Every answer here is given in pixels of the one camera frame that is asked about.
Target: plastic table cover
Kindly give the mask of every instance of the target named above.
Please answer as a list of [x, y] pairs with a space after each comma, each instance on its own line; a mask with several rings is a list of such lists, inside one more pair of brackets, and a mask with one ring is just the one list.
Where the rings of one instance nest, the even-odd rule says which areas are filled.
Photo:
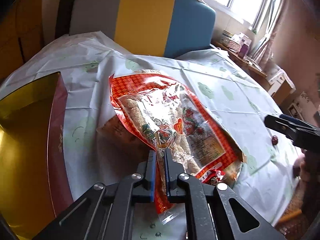
[[[108, 78], [140, 69], [165, 72], [187, 85], [231, 133], [247, 156], [233, 190], [275, 225], [297, 180], [292, 165], [301, 151], [284, 135], [264, 126], [267, 114], [281, 110], [268, 93], [219, 49], [188, 52], [177, 59], [132, 55], [102, 32], [62, 36], [12, 73], [0, 98], [28, 82], [60, 71], [68, 91], [64, 157], [74, 199], [97, 181], [111, 184], [135, 171], [132, 163], [96, 132], [115, 115]], [[273, 146], [271, 136], [279, 143]], [[137, 205], [132, 239], [183, 239], [182, 214], [162, 225], [152, 204]]]

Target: plastic snack bag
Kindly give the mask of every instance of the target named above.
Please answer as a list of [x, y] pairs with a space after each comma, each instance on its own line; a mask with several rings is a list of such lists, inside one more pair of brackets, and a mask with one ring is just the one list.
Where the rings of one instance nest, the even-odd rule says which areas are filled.
[[165, 195], [163, 154], [202, 182], [232, 185], [244, 155], [183, 84], [160, 73], [110, 77], [111, 103], [124, 127], [157, 152], [155, 203], [162, 221], [175, 217]]

